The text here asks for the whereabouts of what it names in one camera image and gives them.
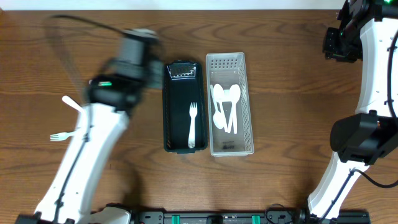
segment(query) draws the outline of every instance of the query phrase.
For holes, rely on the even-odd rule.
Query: wooden table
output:
[[[32,213],[46,193],[68,141],[76,111],[62,103],[77,93],[44,37],[42,20],[60,12],[4,12],[0,16],[0,217],[13,223]],[[217,52],[244,52],[255,153],[214,158],[207,150],[176,155],[163,150],[162,92],[147,90],[128,131],[114,148],[93,210],[110,202],[181,210],[264,210],[272,203],[301,207],[331,156],[333,123],[354,113],[362,62],[325,60],[327,27],[336,11],[74,11],[119,28],[146,27],[160,35],[168,62]],[[113,33],[62,22],[62,34],[83,78],[118,53]],[[398,177],[398,152],[368,174]],[[373,223],[398,218],[397,189],[360,178],[343,204],[367,209]]]

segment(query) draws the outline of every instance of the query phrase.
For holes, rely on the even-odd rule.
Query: motion-blurred robot arm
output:
[[[82,106],[59,170],[34,217],[20,216],[16,223],[117,223],[128,224],[131,213],[106,208],[91,214],[91,202],[109,154],[129,125],[133,108],[145,87],[161,88],[163,65],[152,50],[159,40],[146,29],[124,30],[119,57],[110,60],[85,88]],[[63,101],[79,105],[67,96]]]

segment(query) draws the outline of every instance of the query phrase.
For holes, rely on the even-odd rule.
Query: utensil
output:
[[[214,122],[214,125],[215,125],[218,129],[221,129],[221,128],[224,127],[224,124],[223,124],[223,115],[221,114],[220,111],[218,111],[218,106],[217,106],[216,99],[214,98],[213,89],[214,89],[213,85],[210,85],[211,98],[213,99],[214,108],[215,108],[215,110],[216,110],[216,112],[215,112],[214,115],[213,115],[213,122]]]
[[[195,118],[198,114],[198,105],[195,102],[191,103],[189,108],[189,115],[191,116],[191,127],[188,135],[188,147],[191,149],[195,147]]]
[[[231,102],[229,99],[229,90],[224,90],[224,102]]]
[[[228,127],[226,124],[226,118],[225,118],[225,113],[224,113],[224,108],[223,108],[223,101],[225,98],[224,89],[223,89],[223,87],[221,87],[220,84],[215,84],[213,92],[214,92],[214,98],[215,98],[216,102],[218,102],[220,104],[220,112],[221,112],[222,118],[219,118],[219,119],[222,119],[221,122],[223,123],[224,130],[225,130],[225,132],[227,132]]]
[[[72,108],[76,109],[77,111],[81,112],[82,114],[86,113],[86,111],[78,103],[76,103],[75,100],[73,100],[69,96],[63,96],[62,101],[64,103],[66,103],[67,105],[71,106]]]
[[[72,132],[63,132],[63,133],[58,133],[58,134],[52,134],[50,135],[50,141],[63,141],[69,138],[70,136],[74,136],[77,131],[72,131]]]
[[[234,134],[238,133],[238,119],[236,117],[236,104],[238,103],[240,97],[241,97],[241,89],[240,89],[239,85],[237,85],[237,84],[232,85],[231,88],[229,89],[229,99],[232,102],[232,108],[231,108],[231,115],[229,116],[229,121],[228,121],[228,133],[231,132],[232,123],[234,126]]]

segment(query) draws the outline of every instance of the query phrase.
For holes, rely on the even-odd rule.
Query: wire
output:
[[[375,180],[373,180],[372,178],[370,178],[370,176],[368,176],[367,174],[365,174],[364,172],[354,169],[355,172],[359,172],[362,176],[364,176],[370,183],[372,183],[373,185],[380,187],[380,188],[384,188],[384,189],[389,189],[389,188],[393,188],[393,187],[397,187],[398,186],[398,180],[395,181],[392,184],[380,184],[378,182],[376,182]]]
[[[322,216],[322,218],[319,220],[318,223],[322,223],[322,222],[325,220],[326,216],[329,214],[330,210],[333,208],[333,206],[335,205],[335,203],[336,203],[337,200],[339,199],[341,193],[343,193],[345,187],[347,186],[348,181],[349,181],[350,178],[354,175],[355,172],[360,173],[360,174],[361,174],[362,176],[364,176],[368,181],[370,181],[370,183],[372,183],[372,184],[374,184],[375,186],[380,187],[380,188],[390,189],[390,188],[393,188],[393,187],[397,187],[397,186],[398,186],[398,180],[395,181],[395,182],[392,183],[392,184],[380,184],[380,183],[376,182],[375,180],[373,180],[372,178],[370,178],[370,176],[368,176],[368,175],[365,174],[364,172],[362,172],[362,171],[360,171],[360,170],[358,170],[358,169],[353,169],[353,170],[351,170],[351,171],[349,172],[349,174],[348,174],[346,180],[344,181],[344,184],[341,186],[341,188],[340,188],[340,190],[338,191],[338,193],[337,193],[335,199],[331,201],[331,204],[330,204],[328,210],[325,212],[325,214]]]
[[[333,206],[335,205],[335,203],[337,202],[337,200],[340,198],[341,193],[343,193],[344,189],[346,188],[348,181],[351,179],[351,177],[354,175],[355,169],[351,170],[346,178],[346,180],[344,181],[343,185],[340,187],[340,190],[338,191],[336,197],[334,200],[331,201],[331,204],[328,208],[328,210],[325,212],[325,214],[323,214],[322,218],[319,220],[318,223],[322,223],[325,218],[328,216],[329,212],[331,211],[331,209],[333,208]]]
[[[91,88],[89,86],[88,91],[84,90],[84,84],[83,84],[83,81],[81,80],[80,72],[77,69],[75,63],[73,62],[72,56],[66,50],[65,44],[63,43],[62,36],[59,34],[59,26],[57,24],[48,26],[48,25],[51,25],[50,22],[54,22],[54,19],[71,19],[71,20],[75,20],[75,21],[79,21],[79,22],[85,22],[85,23],[91,24],[93,26],[97,26],[97,27],[101,27],[101,28],[108,29],[111,31],[115,31],[118,34],[123,34],[123,31],[121,31],[117,28],[105,25],[105,24],[101,24],[99,22],[91,21],[89,19],[85,19],[85,18],[81,18],[81,17],[77,17],[77,16],[54,15],[54,16],[48,17],[44,21],[45,23],[47,23],[46,24],[47,26],[45,26],[45,35],[46,35],[46,38],[47,38],[50,46],[52,47],[54,53],[57,55],[59,60],[62,62],[65,70],[68,73],[68,77],[71,80],[71,82],[74,84],[76,90],[80,93],[79,94],[80,100],[82,102],[86,102],[88,105],[87,106],[88,112],[87,112],[86,134],[84,135],[83,142],[79,148],[76,158],[74,159],[72,166],[70,167],[70,170],[63,182],[58,199],[55,201],[56,207],[55,207],[53,223],[58,224],[59,212],[60,212],[61,207],[63,206],[62,197],[65,195],[65,189],[68,185],[69,178],[73,172],[73,169],[76,166],[77,160],[78,160],[81,152],[83,151],[85,144],[90,141],[92,107],[90,104],[90,97],[89,97],[89,92],[91,91]]]
[[[388,64],[387,64],[387,104],[390,109],[390,113],[392,118],[395,121],[395,124],[398,128],[398,119],[396,112],[394,111],[394,107],[392,106],[392,58],[394,56],[394,51],[396,49],[396,43],[398,39],[398,31],[396,32],[394,38],[392,39],[391,46],[389,48],[389,55],[388,55]]]

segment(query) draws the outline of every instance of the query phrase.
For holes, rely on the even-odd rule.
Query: white plastic spoon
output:
[[[231,115],[229,116],[228,133],[231,133],[232,122],[234,125],[234,134],[238,133],[238,118],[236,117],[236,104],[241,97],[241,89],[239,85],[232,85],[229,89],[229,99],[232,102]]]
[[[214,107],[215,107],[215,110],[216,110],[216,112],[213,115],[213,122],[214,122],[214,125],[218,129],[221,129],[221,128],[224,127],[223,115],[221,114],[220,111],[218,111],[217,102],[216,102],[216,99],[214,97],[213,85],[210,85],[210,92],[211,92],[211,98],[213,99]]]
[[[73,100],[69,96],[63,96],[62,101],[64,103],[66,103],[67,105],[71,106],[72,108],[74,108],[75,110],[81,112],[82,114],[86,113],[86,111],[78,103],[76,103],[75,100]]]
[[[221,87],[220,84],[215,84],[214,85],[214,98],[216,100],[216,102],[218,102],[220,104],[220,111],[221,111],[221,115],[222,115],[222,123],[224,124],[224,130],[227,132],[228,128],[227,128],[227,124],[226,124],[226,118],[225,118],[225,114],[224,114],[224,108],[223,108],[223,101],[224,101],[224,89],[223,87]]]

